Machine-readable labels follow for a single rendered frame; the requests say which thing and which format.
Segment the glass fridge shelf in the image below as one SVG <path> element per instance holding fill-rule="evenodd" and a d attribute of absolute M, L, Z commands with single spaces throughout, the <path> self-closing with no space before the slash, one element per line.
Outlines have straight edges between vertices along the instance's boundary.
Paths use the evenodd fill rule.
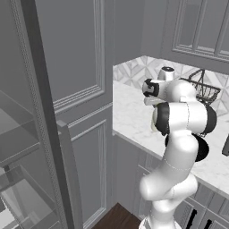
<path fill-rule="evenodd" d="M 38 148 L 33 114 L 0 90 L 0 167 Z"/>

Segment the clear fridge drawer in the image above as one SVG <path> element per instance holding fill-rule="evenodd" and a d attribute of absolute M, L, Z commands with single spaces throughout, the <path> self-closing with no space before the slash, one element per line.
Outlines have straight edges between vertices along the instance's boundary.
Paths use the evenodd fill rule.
<path fill-rule="evenodd" d="M 0 197 L 20 229 L 61 229 L 55 202 L 22 166 L 0 176 Z"/>

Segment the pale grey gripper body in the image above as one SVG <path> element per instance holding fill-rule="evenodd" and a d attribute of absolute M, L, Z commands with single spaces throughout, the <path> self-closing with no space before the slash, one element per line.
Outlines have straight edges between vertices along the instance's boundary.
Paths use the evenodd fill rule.
<path fill-rule="evenodd" d="M 164 103 L 164 100 L 160 98 L 144 98 L 144 104 L 146 106 L 156 106 L 160 103 Z"/>

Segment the grey fridge door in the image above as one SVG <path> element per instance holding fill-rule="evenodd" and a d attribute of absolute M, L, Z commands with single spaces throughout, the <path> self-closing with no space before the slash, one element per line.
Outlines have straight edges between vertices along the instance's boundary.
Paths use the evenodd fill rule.
<path fill-rule="evenodd" d="M 62 229 L 83 229 L 79 178 L 67 124 L 55 119 L 35 0 L 10 0 L 41 148 Z"/>

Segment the dark grey object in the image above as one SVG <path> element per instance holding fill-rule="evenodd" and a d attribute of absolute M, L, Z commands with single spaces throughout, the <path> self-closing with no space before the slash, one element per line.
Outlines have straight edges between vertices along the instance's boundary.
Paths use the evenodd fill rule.
<path fill-rule="evenodd" d="M 222 154 L 226 157 L 229 157 L 229 140 L 227 140 L 222 149 Z"/>

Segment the grey base cupboard run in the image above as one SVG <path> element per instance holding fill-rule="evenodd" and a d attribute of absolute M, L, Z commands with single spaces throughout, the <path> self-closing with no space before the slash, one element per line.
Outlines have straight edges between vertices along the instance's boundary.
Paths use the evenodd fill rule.
<path fill-rule="evenodd" d="M 159 159 L 123 137 L 114 136 L 117 155 L 116 200 L 129 212 L 142 220 L 151 209 L 151 202 L 140 196 L 140 178 L 157 167 Z M 186 229 L 193 209 L 197 210 L 191 229 L 229 229 L 229 192 L 198 179 L 195 194 L 185 199 L 175 210 L 174 219 Z"/>

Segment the grey glass-front wall cupboard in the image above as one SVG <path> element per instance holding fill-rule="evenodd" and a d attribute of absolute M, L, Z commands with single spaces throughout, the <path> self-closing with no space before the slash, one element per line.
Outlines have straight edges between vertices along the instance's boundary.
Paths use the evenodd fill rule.
<path fill-rule="evenodd" d="M 161 57 L 229 74 L 229 0 L 168 0 Z"/>

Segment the grey panelled fridge housing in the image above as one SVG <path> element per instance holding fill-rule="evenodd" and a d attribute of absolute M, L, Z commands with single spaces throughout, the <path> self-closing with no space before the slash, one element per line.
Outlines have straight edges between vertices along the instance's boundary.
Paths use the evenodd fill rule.
<path fill-rule="evenodd" d="M 67 124 L 83 229 L 112 207 L 114 0 L 35 0 L 55 118 Z"/>

